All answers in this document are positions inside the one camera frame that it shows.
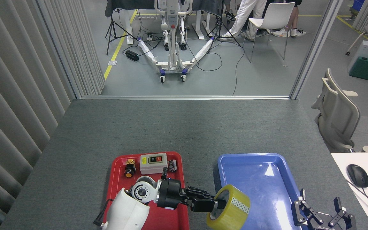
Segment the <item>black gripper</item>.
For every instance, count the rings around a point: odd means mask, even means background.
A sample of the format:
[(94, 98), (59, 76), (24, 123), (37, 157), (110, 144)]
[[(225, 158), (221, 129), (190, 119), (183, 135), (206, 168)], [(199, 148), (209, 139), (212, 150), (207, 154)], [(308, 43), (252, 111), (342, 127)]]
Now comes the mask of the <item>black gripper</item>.
[(157, 207), (175, 210), (178, 204), (189, 206), (193, 212), (212, 212), (214, 209), (223, 210), (227, 201), (214, 199), (207, 191), (193, 186), (183, 189), (180, 180), (161, 180)]
[(296, 226), (306, 225), (312, 230), (335, 230), (332, 227), (343, 219), (346, 223), (346, 229), (356, 229), (355, 216), (349, 214), (342, 207), (339, 197), (336, 197), (333, 201), (336, 215), (328, 222), (328, 226), (323, 226), (321, 215), (308, 205), (305, 189), (301, 189), (298, 200), (294, 201), (291, 205), (294, 224)]

